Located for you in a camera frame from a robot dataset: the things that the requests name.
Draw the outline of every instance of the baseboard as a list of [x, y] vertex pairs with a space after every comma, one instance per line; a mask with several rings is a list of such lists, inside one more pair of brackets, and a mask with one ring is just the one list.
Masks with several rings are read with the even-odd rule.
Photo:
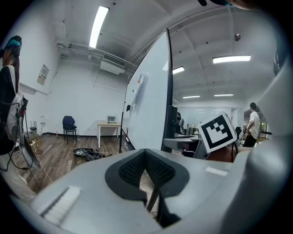
[[[46, 133], [43, 133], [42, 134], [42, 136], [44, 136], [44, 135], [54, 135], [54, 136], [56, 136], [56, 134], [55, 133], [49, 133], [49, 132], [46, 132]], [[101, 137], [116, 137], [117, 135], [112, 135], [112, 136], [101, 136]], [[97, 138], [97, 136], [95, 135], [95, 136], [93, 136], [93, 135], [80, 135], [80, 137], [81, 138]]]

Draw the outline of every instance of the black and white marker cube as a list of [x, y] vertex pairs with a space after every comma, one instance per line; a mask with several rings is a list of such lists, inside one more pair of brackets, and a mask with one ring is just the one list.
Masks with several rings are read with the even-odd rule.
[[197, 125], [208, 153], [220, 149], [237, 139], [234, 127], [224, 112], [220, 112], [213, 119]]

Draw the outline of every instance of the bottle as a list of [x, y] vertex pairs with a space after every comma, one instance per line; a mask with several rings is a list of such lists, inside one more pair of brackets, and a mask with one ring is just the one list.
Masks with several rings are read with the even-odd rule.
[[80, 135], [79, 135], [79, 130], [77, 131], [77, 140], [78, 140], [78, 141], [81, 140], [81, 137], [80, 137]]

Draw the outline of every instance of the teal headband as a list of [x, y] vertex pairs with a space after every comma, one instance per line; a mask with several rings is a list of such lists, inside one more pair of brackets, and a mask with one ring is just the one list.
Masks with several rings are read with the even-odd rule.
[[5, 48], [8, 48], [9, 46], [20, 46], [21, 45], [21, 43], [20, 42], [18, 42], [18, 41], [16, 41], [16, 40], [11, 40], [11, 41], [9, 41], [8, 43], [7, 43], [7, 45], [6, 45], [6, 47]]

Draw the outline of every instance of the black pants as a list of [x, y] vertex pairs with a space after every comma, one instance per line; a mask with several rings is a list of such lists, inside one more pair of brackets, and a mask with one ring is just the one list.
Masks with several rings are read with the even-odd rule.
[[253, 138], [253, 136], [249, 135], [246, 137], [243, 147], [254, 147], [256, 143], [256, 139]]

